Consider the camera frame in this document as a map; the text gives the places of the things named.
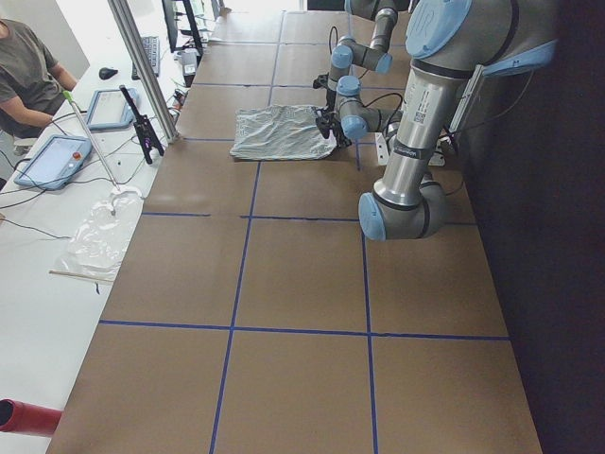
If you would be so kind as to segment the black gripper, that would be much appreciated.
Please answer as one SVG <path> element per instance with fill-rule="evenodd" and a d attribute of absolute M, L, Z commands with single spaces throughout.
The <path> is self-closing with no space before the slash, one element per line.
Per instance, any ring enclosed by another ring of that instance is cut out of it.
<path fill-rule="evenodd" d="M 337 139 L 338 148 L 347 148 L 352 144 L 352 141 L 343 134 L 338 132 L 338 123 L 335 120 L 333 112 L 325 109 L 316 109 L 314 112 L 315 123 L 323 138 L 333 136 Z"/>
<path fill-rule="evenodd" d="M 324 89 L 326 91 L 326 101 L 327 102 L 334 102 L 336 100 L 336 85 L 335 83 L 330 79 L 329 74 L 320 74 L 318 75 L 314 80 L 313 80 L 313 84 L 312 87 L 314 89 Z"/>

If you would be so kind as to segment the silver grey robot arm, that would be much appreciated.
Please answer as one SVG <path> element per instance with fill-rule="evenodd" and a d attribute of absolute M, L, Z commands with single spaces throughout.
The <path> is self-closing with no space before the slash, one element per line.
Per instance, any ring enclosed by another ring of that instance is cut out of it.
<path fill-rule="evenodd" d="M 321 134 L 347 146 L 370 132 L 387 140 L 383 177 L 358 203 L 363 233 L 372 240 L 435 234 L 446 218 L 446 196 L 428 163 L 452 112 L 459 86 L 477 66 L 487 76 L 516 75 L 550 62 L 556 45 L 557 1 L 411 1 L 406 52 L 411 58 L 403 105 L 373 109 L 360 98 L 356 65 L 385 74 L 389 44 L 403 6 L 395 1 L 347 1 L 345 10 L 374 23 L 369 45 L 341 37 L 327 74 L 314 85 L 327 105 L 315 112 Z"/>
<path fill-rule="evenodd" d="M 407 9 L 408 1 L 362 1 L 346 0 L 344 10 L 353 16 L 374 23 L 372 38 L 368 45 L 360 44 L 352 36 L 342 36 L 331 51 L 330 69 L 327 74 L 319 75 L 313 82 L 313 88 L 326 90 L 326 106 L 334 108 L 338 81 L 350 74 L 352 65 L 379 74 L 386 74 L 392 65 L 389 53 L 392 32 L 398 23 L 400 11 Z"/>

